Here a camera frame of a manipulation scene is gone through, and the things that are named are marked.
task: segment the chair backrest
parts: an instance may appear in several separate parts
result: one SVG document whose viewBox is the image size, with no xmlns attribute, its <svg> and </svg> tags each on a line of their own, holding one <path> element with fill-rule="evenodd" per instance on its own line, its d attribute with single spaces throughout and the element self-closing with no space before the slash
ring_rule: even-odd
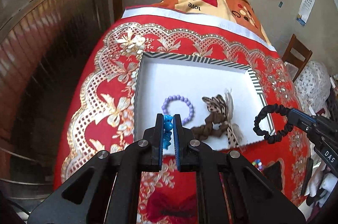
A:
<svg viewBox="0 0 338 224">
<path fill-rule="evenodd" d="M 291 53 L 291 49 L 296 50 L 299 54 L 301 54 L 305 59 L 300 60 L 295 55 Z M 295 67 L 298 68 L 298 71 L 293 78 L 293 82 L 297 79 L 299 74 L 302 72 L 305 65 L 308 63 L 309 59 L 311 58 L 312 51 L 307 49 L 306 46 L 304 46 L 297 38 L 296 35 L 293 34 L 291 37 L 291 40 L 288 44 L 288 47 L 286 48 L 286 51 L 284 52 L 284 55 L 282 57 L 283 62 L 288 62 Z"/>
</svg>

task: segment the purple beaded bracelet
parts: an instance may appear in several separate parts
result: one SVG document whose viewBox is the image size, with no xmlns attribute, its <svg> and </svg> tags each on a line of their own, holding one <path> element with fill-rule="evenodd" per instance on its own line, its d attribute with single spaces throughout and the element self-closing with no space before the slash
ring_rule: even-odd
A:
<svg viewBox="0 0 338 224">
<path fill-rule="evenodd" d="M 192 117 L 194 116 L 194 106 L 192 105 L 192 103 L 189 101 L 188 98 L 185 98 L 185 97 L 180 96 L 180 95 L 174 95 L 174 96 L 169 96 L 168 98 L 165 98 L 164 103 L 162 105 L 163 114 L 168 115 L 168 110 L 167 110 L 168 103 L 170 101 L 175 101 L 175 100 L 180 100 L 182 102 L 185 102 L 186 105 L 189 107 L 189 111 L 190 111 L 189 116 L 182 120 L 182 125 L 185 125 L 185 124 L 189 123 L 191 121 Z"/>
</svg>

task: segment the dark red bow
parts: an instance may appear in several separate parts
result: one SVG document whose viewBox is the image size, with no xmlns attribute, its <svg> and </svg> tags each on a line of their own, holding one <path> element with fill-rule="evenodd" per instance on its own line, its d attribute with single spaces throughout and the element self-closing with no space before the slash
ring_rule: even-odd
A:
<svg viewBox="0 0 338 224">
<path fill-rule="evenodd" d="M 196 195 L 190 196 L 180 204 L 170 204 L 161 192 L 154 191 L 147 202 L 147 219 L 153 223 L 166 216 L 172 224 L 195 224 L 197 215 Z"/>
</svg>

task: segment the metal bolt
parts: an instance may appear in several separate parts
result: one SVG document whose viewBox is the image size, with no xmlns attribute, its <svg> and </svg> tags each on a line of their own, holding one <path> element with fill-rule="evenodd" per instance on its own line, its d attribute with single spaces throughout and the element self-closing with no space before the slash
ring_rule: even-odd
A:
<svg viewBox="0 0 338 224">
<path fill-rule="evenodd" d="M 149 142 L 147 140 L 142 139 L 142 140 L 139 141 L 139 146 L 140 147 L 145 147 L 148 144 L 149 144 Z"/>
<path fill-rule="evenodd" d="M 196 140 L 196 139 L 194 139 L 194 140 L 191 140 L 191 141 L 190 141 L 190 144 L 191 144 L 193 147 L 198 147 L 198 146 L 201 144 L 201 142 L 198 141 L 198 140 Z"/>
<path fill-rule="evenodd" d="M 107 151 L 99 151 L 97 153 L 97 156 L 100 158 L 100 159 L 103 159 L 103 158 L 106 158 L 108 156 L 109 152 Z"/>
<path fill-rule="evenodd" d="M 232 158 L 239 158 L 240 155 L 241 155 L 241 154 L 240 154 L 238 151 L 231 151 L 231 152 L 230 152 L 230 156 L 231 156 Z"/>
</svg>

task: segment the red bedspread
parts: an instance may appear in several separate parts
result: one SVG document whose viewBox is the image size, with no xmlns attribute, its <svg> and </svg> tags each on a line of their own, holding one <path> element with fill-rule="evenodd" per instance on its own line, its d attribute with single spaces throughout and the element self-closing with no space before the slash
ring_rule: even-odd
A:
<svg viewBox="0 0 338 224">
<path fill-rule="evenodd" d="M 299 108 L 292 81 L 278 54 L 242 35 L 219 26 L 158 15 L 132 15 L 112 25 L 93 50 L 69 107 L 55 167 L 55 188 L 97 151 L 116 152 L 133 142 L 134 94 L 144 51 L 194 54 L 250 65 L 268 104 Z M 148 118 L 155 121 L 156 116 Z M 275 129 L 282 129 L 285 119 L 279 115 L 272 118 Z M 294 129 L 274 145 L 259 142 L 246 146 L 243 155 L 249 161 L 261 159 L 264 166 L 280 161 L 283 193 L 299 205 L 304 200 L 300 190 L 308 152 L 305 134 Z M 142 175 L 138 222 L 195 223 L 191 215 L 195 195 L 195 174 L 178 173 L 174 157 L 166 156 L 160 173 Z M 166 216 L 159 213 L 161 209 L 180 209 L 186 215 Z"/>
</svg>

